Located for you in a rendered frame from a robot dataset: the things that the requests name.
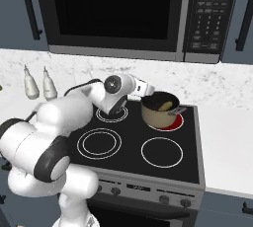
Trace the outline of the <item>grey-blue cupboard door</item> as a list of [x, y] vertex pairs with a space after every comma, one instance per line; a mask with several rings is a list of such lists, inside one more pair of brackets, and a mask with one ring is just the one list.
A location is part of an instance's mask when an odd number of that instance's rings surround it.
[[34, 40], [24, 0], [0, 0], [0, 48], [48, 51], [39, 0], [32, 0], [41, 39]]
[[242, 51], [236, 51], [235, 40], [239, 36], [248, 0], [235, 0], [230, 19], [229, 30], [226, 36], [225, 46], [222, 52], [222, 63], [253, 65], [253, 18]]

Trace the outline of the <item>yellow potato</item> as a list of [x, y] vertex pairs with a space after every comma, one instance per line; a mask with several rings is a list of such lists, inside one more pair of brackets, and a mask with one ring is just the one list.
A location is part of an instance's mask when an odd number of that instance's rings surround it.
[[168, 111], [172, 106], [173, 106], [172, 102], [166, 102], [158, 110], [160, 112], [165, 112], [165, 111]]

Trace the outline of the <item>black and silver microwave oven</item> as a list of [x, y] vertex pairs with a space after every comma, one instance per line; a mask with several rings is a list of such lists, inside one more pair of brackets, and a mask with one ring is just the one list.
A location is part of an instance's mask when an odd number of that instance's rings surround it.
[[52, 53], [218, 63], [234, 0], [39, 0]]

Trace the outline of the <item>white squeeze bottle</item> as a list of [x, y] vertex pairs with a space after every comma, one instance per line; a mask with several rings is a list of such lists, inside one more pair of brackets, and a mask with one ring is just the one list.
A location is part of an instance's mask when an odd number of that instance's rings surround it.
[[27, 66], [24, 66], [24, 73], [25, 94], [30, 100], [35, 100], [40, 96], [38, 85]]
[[42, 87], [43, 87], [43, 96], [45, 97], [47, 101], [57, 98], [56, 88], [46, 68], [43, 69]]

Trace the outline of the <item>grey-blue drawer front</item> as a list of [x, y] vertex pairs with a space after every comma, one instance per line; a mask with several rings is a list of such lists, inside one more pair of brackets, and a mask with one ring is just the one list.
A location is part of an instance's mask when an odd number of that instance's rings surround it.
[[242, 213], [244, 201], [253, 208], [253, 198], [206, 191], [195, 227], [253, 227], [253, 215]]

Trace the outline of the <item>black stove with hob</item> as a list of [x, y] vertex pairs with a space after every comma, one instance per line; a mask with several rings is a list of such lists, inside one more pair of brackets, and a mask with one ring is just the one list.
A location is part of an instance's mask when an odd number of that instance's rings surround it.
[[[185, 211], [190, 214], [188, 218], [148, 218], [157, 221], [156, 227], [194, 227], [206, 187], [195, 106], [186, 106], [164, 129], [142, 120], [137, 101], [129, 101], [111, 116], [95, 109], [90, 123], [70, 134], [69, 151], [73, 164], [99, 177], [102, 190], [90, 199]], [[121, 193], [112, 194], [112, 188], [119, 188]], [[161, 203], [160, 195], [168, 196], [169, 203]], [[191, 206], [184, 208], [182, 199], [188, 199]], [[104, 213], [114, 210], [88, 205], [106, 225]]]

